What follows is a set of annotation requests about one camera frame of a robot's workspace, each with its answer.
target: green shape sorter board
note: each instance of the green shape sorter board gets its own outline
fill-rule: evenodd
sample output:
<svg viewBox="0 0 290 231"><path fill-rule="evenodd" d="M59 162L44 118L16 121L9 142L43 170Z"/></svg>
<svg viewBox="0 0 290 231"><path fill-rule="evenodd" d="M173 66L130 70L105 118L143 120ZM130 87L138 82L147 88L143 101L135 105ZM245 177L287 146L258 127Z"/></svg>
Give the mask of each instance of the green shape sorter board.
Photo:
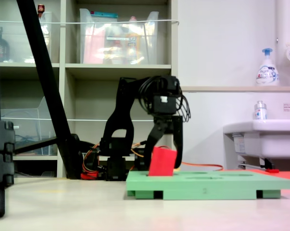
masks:
<svg viewBox="0 0 290 231"><path fill-rule="evenodd" d="M128 196L164 200L244 200L280 198L290 180L246 171L180 171L172 177L148 177L148 171L130 171Z"/></svg>

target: bottle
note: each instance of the bottle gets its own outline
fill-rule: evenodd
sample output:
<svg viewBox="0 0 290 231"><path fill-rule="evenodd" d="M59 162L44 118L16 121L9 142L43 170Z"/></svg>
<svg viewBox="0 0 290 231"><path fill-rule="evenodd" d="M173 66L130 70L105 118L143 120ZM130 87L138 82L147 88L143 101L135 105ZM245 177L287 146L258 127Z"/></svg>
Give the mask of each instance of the bottle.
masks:
<svg viewBox="0 0 290 231"><path fill-rule="evenodd" d="M256 78L257 86L279 86L279 74L276 66L270 59L270 53L272 51L271 48L262 50L262 52L265 53L265 60L258 71L258 76Z"/></svg>
<svg viewBox="0 0 290 231"><path fill-rule="evenodd" d="M123 64L122 45L119 40L114 40L112 51L112 64Z"/></svg>
<svg viewBox="0 0 290 231"><path fill-rule="evenodd" d="M257 104L255 104L255 118L268 119L267 111L266 111L266 104L263 103L262 101L257 101Z"/></svg>
<svg viewBox="0 0 290 231"><path fill-rule="evenodd" d="M130 22L136 22L136 17L132 16L129 20ZM140 45L140 37L137 34L138 26L137 23L129 24L129 32L126 36L128 38L127 41L127 62L128 64L139 64L141 60L139 60L139 45Z"/></svg>
<svg viewBox="0 0 290 231"><path fill-rule="evenodd" d="M0 26L0 62L9 61L9 44L2 38L2 27Z"/></svg>
<svg viewBox="0 0 290 231"><path fill-rule="evenodd" d="M45 11L45 7L43 4L38 4L38 9L37 9L37 12L38 12L38 18L39 18L39 21L42 17L42 14L44 13Z"/></svg>

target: red foam piece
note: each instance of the red foam piece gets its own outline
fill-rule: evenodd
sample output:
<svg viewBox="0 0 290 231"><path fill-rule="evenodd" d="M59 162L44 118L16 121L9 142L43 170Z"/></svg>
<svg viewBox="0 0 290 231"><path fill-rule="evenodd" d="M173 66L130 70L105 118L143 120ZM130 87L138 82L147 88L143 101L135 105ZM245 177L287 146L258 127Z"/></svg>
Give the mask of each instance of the red foam piece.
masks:
<svg viewBox="0 0 290 231"><path fill-rule="evenodd" d="M148 176L172 176L174 173L176 157L177 151L154 147Z"/></svg>
<svg viewBox="0 0 290 231"><path fill-rule="evenodd" d="M266 169L265 171L268 173L279 173L278 169Z"/></svg>

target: white table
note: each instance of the white table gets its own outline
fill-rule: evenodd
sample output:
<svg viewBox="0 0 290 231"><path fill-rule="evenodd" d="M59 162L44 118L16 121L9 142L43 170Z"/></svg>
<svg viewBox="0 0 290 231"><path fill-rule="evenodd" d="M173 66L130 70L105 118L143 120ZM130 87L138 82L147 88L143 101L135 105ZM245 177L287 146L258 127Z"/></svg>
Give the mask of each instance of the white table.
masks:
<svg viewBox="0 0 290 231"><path fill-rule="evenodd" d="M290 231L282 199L163 201L127 198L125 182L16 179L0 231Z"/></svg>

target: plastic storage box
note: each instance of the plastic storage box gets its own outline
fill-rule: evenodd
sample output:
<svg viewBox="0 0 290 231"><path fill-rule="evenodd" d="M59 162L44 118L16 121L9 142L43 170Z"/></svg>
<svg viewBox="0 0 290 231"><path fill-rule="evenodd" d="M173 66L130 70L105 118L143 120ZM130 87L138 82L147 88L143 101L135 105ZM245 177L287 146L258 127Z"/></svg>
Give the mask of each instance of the plastic storage box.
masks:
<svg viewBox="0 0 290 231"><path fill-rule="evenodd" d="M38 108L1 109L0 114L2 120L13 122L16 148L55 136L50 113L44 97ZM57 155L57 146L50 145L23 155Z"/></svg>
<svg viewBox="0 0 290 231"><path fill-rule="evenodd" d="M151 12L147 20L158 15ZM82 64L158 64L157 22L97 24L87 9L80 9L80 21L88 23L80 30Z"/></svg>
<svg viewBox="0 0 290 231"><path fill-rule="evenodd" d="M57 21L52 12L44 12L40 19L41 29L52 63L59 62L60 25L48 23ZM4 40L2 43L8 44L5 45L8 47L8 54L0 59L0 62L35 63L23 23L0 22L0 34L2 38L0 42Z"/></svg>

